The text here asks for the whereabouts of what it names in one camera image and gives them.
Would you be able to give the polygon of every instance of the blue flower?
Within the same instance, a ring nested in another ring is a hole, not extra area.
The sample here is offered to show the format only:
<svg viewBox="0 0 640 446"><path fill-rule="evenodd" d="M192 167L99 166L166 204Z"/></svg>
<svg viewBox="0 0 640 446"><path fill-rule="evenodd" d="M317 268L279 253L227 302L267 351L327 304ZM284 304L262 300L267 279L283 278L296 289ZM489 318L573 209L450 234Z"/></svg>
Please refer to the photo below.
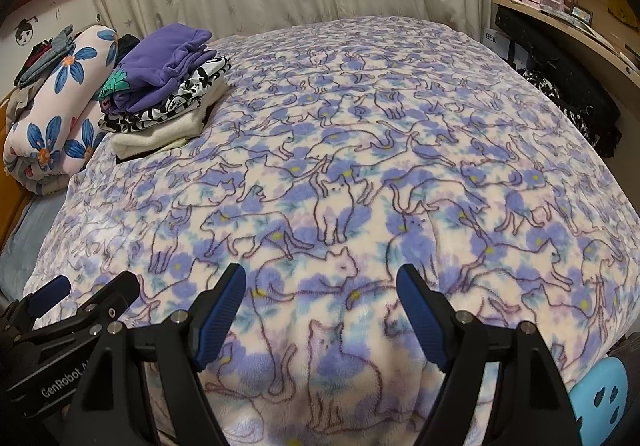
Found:
<svg viewBox="0 0 640 446"><path fill-rule="evenodd" d="M118 53L118 33L111 29L104 29L102 31L98 31L97 35L98 38L102 40L113 41L111 47L109 47L109 53L107 54L106 65L108 67L109 65L111 65L111 62L116 59L116 54Z"/></svg>
<svg viewBox="0 0 640 446"><path fill-rule="evenodd" d="M98 132L94 137L94 126L91 121L85 119L82 122L82 142L76 141L75 139L68 139L64 146L65 153L74 159L89 161L95 149L98 148L98 145L104 139L104 135L104 132Z"/></svg>
<svg viewBox="0 0 640 446"><path fill-rule="evenodd" d="M62 124L62 118L56 116L51 119L47 124L46 137L42 139L42 132L37 125L32 122L27 127L27 140L32 148L38 150L31 154L31 158L38 160L38 166L42 171L50 170L56 164L56 161L60 158L60 150L53 151L53 147L56 145L56 139L60 134L60 125Z"/></svg>
<svg viewBox="0 0 640 446"><path fill-rule="evenodd" d="M56 76L56 83L53 87L54 92L56 94L60 93L62 87L65 86L69 72L71 72L71 77L82 85L82 82L84 81L84 69L82 68L82 64L79 60L90 60L91 58L95 58L97 55L98 51L93 47L82 47L75 54L70 54L69 56L62 58L58 66L53 70L54 74L56 72L58 73Z"/></svg>

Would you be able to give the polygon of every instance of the black and white patterned clothing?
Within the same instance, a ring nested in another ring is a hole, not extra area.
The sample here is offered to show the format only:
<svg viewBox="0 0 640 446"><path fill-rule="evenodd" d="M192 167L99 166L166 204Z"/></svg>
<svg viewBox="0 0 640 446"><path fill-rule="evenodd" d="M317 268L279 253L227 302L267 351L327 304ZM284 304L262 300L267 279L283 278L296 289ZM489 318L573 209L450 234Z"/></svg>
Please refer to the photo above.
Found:
<svg viewBox="0 0 640 446"><path fill-rule="evenodd" d="M556 106L560 108L562 113L567 116L569 121L571 121L574 126L580 131L582 136L591 146L596 145L596 143L598 142L598 136L595 133L593 127L590 126L590 123L588 121L590 109L593 109L592 107L588 106L586 110L581 110L580 108L571 106L568 103L564 102L562 100L562 95L560 93L560 90L558 90L558 87L549 79L545 78L542 72L520 69L518 70L518 74L520 74L524 79L526 79L529 83L540 90L540 92L542 92L546 97L553 101Z"/></svg>
<svg viewBox="0 0 640 446"><path fill-rule="evenodd" d="M130 134L195 110L200 106L200 98L204 93L216 80L222 79L230 68L227 56L216 55L196 68L166 101L132 114L103 114L98 126L107 132Z"/></svg>

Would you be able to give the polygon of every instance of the folded clothes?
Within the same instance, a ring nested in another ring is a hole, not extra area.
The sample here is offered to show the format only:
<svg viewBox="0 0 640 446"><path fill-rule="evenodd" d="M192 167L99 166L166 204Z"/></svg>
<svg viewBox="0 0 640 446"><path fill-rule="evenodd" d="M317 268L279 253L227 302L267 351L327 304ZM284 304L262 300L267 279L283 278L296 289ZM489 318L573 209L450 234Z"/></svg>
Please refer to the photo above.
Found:
<svg viewBox="0 0 640 446"><path fill-rule="evenodd" d="M155 148L153 150L145 150L144 152L137 153L135 155L131 155L124 159L119 158L116 155L116 164L121 164L123 162L133 161L134 159L142 159L143 157L149 157L155 153L160 152L168 152L169 150L174 150L175 148L182 148L185 144L187 144L193 137L182 137L180 139L176 139L174 142L170 142L168 145L163 146L162 148Z"/></svg>
<svg viewBox="0 0 640 446"><path fill-rule="evenodd" d="M18 72L18 75L15 77L14 87L18 86L18 81L20 81L20 78L26 72L26 70L29 67L31 67L34 63L36 63L38 58L40 58L40 56L42 56L50 48L51 48L51 42L46 40L41 41L39 44L36 44L33 46L33 48L31 49L31 54L29 54L27 61L24 62L24 65L20 69L20 72Z"/></svg>
<svg viewBox="0 0 640 446"><path fill-rule="evenodd" d="M107 132L140 132L200 106L199 98L231 68L229 58L214 56L185 79L164 102L135 114L104 114L98 126Z"/></svg>
<svg viewBox="0 0 640 446"><path fill-rule="evenodd" d="M109 114L140 112L162 103L180 82L215 56L204 44L211 32L172 23L143 39L113 71L98 94Z"/></svg>
<svg viewBox="0 0 640 446"><path fill-rule="evenodd" d="M202 97L200 106L196 110L156 124L142 132L114 134L110 139L113 152L120 160L124 160L143 152L157 150L178 139L199 136L204 128L209 107L219 101L228 88L224 80L217 80Z"/></svg>
<svg viewBox="0 0 640 446"><path fill-rule="evenodd" d="M73 51L75 47L72 36L74 26L67 25L60 33L51 40L51 47L38 60L31 65L18 80L18 88L23 89L27 85L35 83L40 74L52 64L58 64L62 58Z"/></svg>
<svg viewBox="0 0 640 446"><path fill-rule="evenodd" d="M24 112L31 110L31 107L33 106L33 99L44 85L44 82L47 81L52 70L53 66L49 66L49 68L40 74L40 77L38 77L35 83L24 87L23 89L15 89L9 96L9 102L6 104L5 121L7 132L9 132L11 127L18 122L20 116L23 115Z"/></svg>

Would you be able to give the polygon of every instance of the wall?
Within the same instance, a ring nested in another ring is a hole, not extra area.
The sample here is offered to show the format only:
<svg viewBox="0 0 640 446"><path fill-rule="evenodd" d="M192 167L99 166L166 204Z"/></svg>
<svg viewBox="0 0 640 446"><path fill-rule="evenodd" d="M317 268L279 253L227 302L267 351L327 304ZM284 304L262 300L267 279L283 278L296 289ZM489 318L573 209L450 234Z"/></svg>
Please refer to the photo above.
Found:
<svg viewBox="0 0 640 446"><path fill-rule="evenodd" d="M0 99L13 88L15 75L29 57L31 48L44 39L57 35L67 25L75 27L91 23L97 11L92 0L33 0L12 12L0 26ZM31 20L33 37L20 46L15 29L23 18Z"/></svg>

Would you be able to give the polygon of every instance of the floral blanket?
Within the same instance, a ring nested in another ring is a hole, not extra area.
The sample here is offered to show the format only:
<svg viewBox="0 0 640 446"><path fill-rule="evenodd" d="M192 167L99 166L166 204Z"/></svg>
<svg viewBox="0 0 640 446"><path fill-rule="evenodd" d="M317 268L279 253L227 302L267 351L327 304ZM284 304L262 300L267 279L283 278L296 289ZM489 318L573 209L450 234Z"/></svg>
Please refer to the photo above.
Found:
<svg viewBox="0 0 640 446"><path fill-rule="evenodd" d="M92 98L107 79L118 51L113 29L94 25L75 40L7 133L2 158L24 187L48 194L66 187L102 141L100 105Z"/></svg>
<svg viewBox="0 0 640 446"><path fill-rule="evenodd" d="M142 294L124 321L141 325L242 264L246 296L201 377L232 445L413 443L442 375L396 296L405 262L457 310L534 321L568 388L638 316L638 216L558 108L484 46L371 17L214 47L235 66L202 136L120 165L107 136L25 292L69 277L52 322L131 270Z"/></svg>

